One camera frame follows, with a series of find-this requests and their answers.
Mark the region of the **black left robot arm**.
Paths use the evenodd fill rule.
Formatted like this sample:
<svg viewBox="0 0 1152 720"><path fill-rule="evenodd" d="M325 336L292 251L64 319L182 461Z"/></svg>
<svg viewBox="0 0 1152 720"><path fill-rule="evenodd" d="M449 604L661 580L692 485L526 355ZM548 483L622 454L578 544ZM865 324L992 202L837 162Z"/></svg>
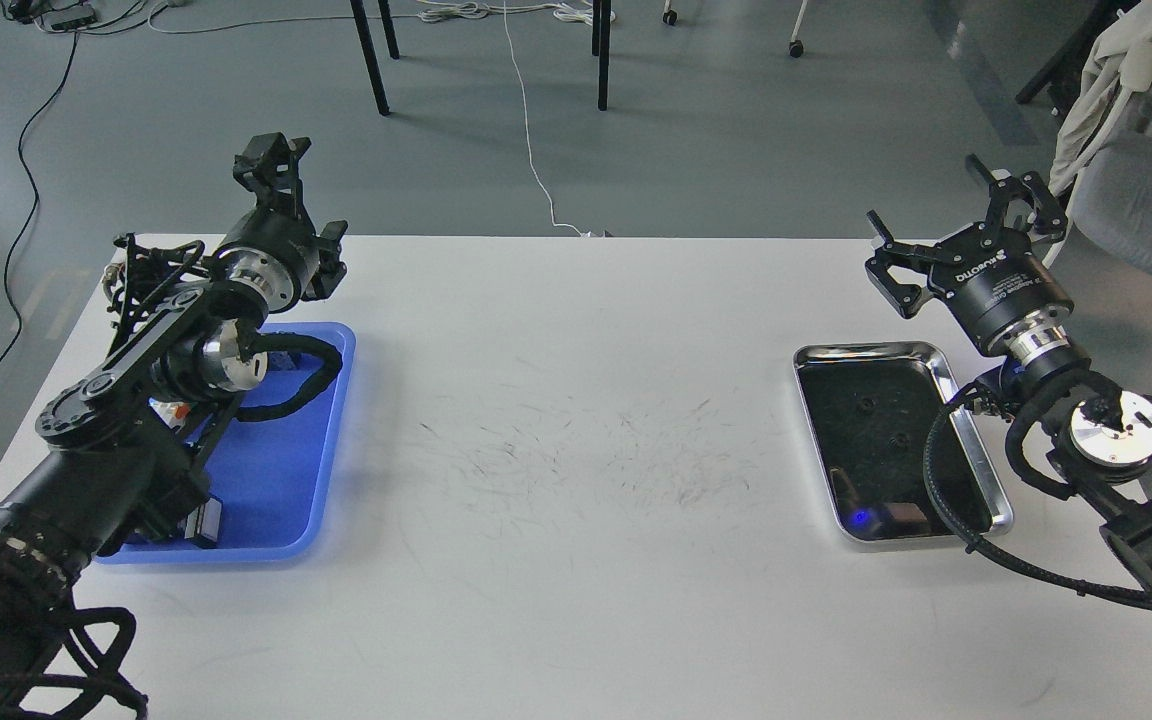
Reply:
<svg viewBox="0 0 1152 720"><path fill-rule="evenodd" d="M44 406L35 429L47 455L0 502L0 719L31 719L22 703L38 688L76 692L56 719L104 700L147 717L122 675L132 612L77 609L82 571L131 536L215 541L206 464L223 429L297 414L342 370L328 342L262 332L270 314L329 300L347 273L347 223L317 229L303 200L310 145L283 132L247 143L233 176L253 206L214 252L116 238L124 258L103 283L108 356Z"/></svg>

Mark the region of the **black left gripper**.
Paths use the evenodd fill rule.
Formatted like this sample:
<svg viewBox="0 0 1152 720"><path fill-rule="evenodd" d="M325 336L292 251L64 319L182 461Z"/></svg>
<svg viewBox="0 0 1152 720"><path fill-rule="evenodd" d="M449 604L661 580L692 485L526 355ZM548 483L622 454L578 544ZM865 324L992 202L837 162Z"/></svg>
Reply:
<svg viewBox="0 0 1152 720"><path fill-rule="evenodd" d="M314 232L303 197L300 160L310 137L256 135L234 156L233 179L255 196L255 206L225 234L215 253L221 274L260 291L270 314L301 301L323 301L348 272L340 259L347 220Z"/></svg>

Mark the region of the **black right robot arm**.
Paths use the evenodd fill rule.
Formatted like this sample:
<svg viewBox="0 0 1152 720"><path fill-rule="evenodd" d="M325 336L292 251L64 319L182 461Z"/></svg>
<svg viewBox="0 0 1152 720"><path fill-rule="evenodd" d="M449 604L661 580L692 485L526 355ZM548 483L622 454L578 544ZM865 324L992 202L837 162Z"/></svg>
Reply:
<svg viewBox="0 0 1152 720"><path fill-rule="evenodd" d="M967 167L988 191L986 215L933 243L893 237L876 211L870 282L902 318L940 300L986 357L1001 364L961 388L932 420L922 475L931 503L967 552L1079 596L1152 611L1152 393L1138 395L1091 366L1064 329L1073 300L1034 252L1064 240L1069 219L1033 170L992 172L977 156ZM1011 555L961 520L935 478L932 455L961 407L1009 420L1007 464L1044 495L1083 498L1102 516L1100 533L1135 588L1075 579Z"/></svg>

